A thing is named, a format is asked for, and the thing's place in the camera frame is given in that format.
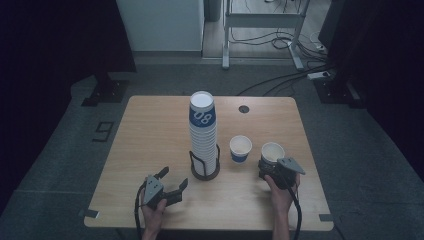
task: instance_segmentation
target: cup rim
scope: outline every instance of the cup rim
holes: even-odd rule
[[[286,151],[284,150],[284,148],[283,148],[280,144],[278,144],[278,143],[276,143],[276,142],[267,142],[267,143],[265,143],[264,145],[262,145],[262,149],[261,149],[261,157],[263,157],[263,159],[264,159],[264,160],[266,160],[267,162],[270,162],[270,163],[276,163],[276,162],[277,162],[277,160],[272,161],[272,160],[266,159],[266,158],[263,156],[264,148],[266,148],[266,147],[268,147],[268,146],[271,146],[271,145],[276,146],[276,147],[278,147],[279,149],[281,149],[281,151],[283,152],[283,156],[282,156],[282,157],[284,157],[284,156],[286,155]]]
[[[211,102],[210,102],[207,106],[197,106],[197,105],[195,105],[195,104],[193,103],[193,98],[194,98],[194,97],[196,97],[197,95],[200,95],[200,94],[204,94],[204,95],[207,95],[208,97],[210,97]],[[194,106],[194,107],[196,107],[196,108],[204,109],[204,108],[208,108],[208,107],[210,107],[211,105],[213,105],[213,104],[214,104],[214,99],[213,99],[212,94],[210,94],[209,92],[206,92],[206,91],[197,91],[197,92],[195,92],[195,93],[193,93],[193,94],[191,95],[191,97],[190,97],[190,104],[191,104],[191,105],[193,105],[193,106]]]
[[[243,152],[238,152],[238,151],[235,151],[235,150],[233,150],[233,148],[232,148],[232,143],[233,143],[233,141],[235,141],[236,139],[238,139],[238,138],[242,138],[242,139],[244,139],[244,140],[247,140],[247,142],[246,143],[248,143],[249,144],[249,146],[248,146],[248,150],[247,151],[243,151]],[[249,154],[249,152],[252,150],[252,141],[250,141],[250,139],[248,138],[248,137],[246,137],[246,136],[244,136],[244,135],[237,135],[237,136],[234,136],[233,138],[231,138],[231,140],[230,140],[230,150],[233,152],[233,153],[235,153],[235,154],[240,154],[240,155],[247,155],[247,154]]]

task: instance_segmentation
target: human hand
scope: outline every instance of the human hand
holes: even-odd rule
[[[290,206],[293,202],[293,198],[290,195],[287,189],[281,190],[275,184],[274,180],[269,176],[265,175],[265,181],[268,183],[269,188],[271,189],[271,201],[274,208],[275,214],[284,214],[287,215],[290,209]],[[296,174],[296,184],[292,187],[293,192],[296,194],[297,188],[300,184],[300,175]]]
[[[140,198],[144,199],[144,189],[140,193]],[[160,228],[162,226],[162,217],[165,212],[166,199],[162,199],[156,210],[151,209],[147,205],[141,206],[141,211],[143,212],[144,217],[144,232],[142,239],[143,240],[154,240],[158,235]]]

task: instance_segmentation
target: white paper cup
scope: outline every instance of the white paper cup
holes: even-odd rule
[[[277,160],[283,158],[284,155],[284,148],[278,143],[269,142],[262,146],[261,159],[269,164],[277,164]]]
[[[210,93],[199,91],[190,97],[189,120],[190,127],[198,132],[207,132],[215,127],[215,103]]]
[[[246,161],[250,150],[252,150],[252,142],[248,137],[239,135],[230,141],[231,159],[236,163]]]

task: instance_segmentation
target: power strip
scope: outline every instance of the power strip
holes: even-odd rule
[[[330,77],[330,73],[327,71],[308,74],[309,80],[318,80],[318,79],[323,79],[328,77]]]

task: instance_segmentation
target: table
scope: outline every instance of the table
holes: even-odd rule
[[[133,96],[123,115],[89,209],[97,218],[86,217],[89,227],[135,228],[134,200],[149,174],[169,166],[161,180],[172,191],[188,177],[183,201],[169,206],[164,229],[271,230],[270,190],[258,177],[258,160],[266,142],[277,142],[303,167],[299,199],[302,230],[329,231],[332,221],[321,181],[294,99],[286,97],[215,96],[221,170],[211,181],[191,173],[188,96]],[[241,113],[239,107],[249,107]],[[244,164],[232,162],[229,142],[245,135],[253,143]],[[290,227],[297,223],[296,208],[289,212]]]

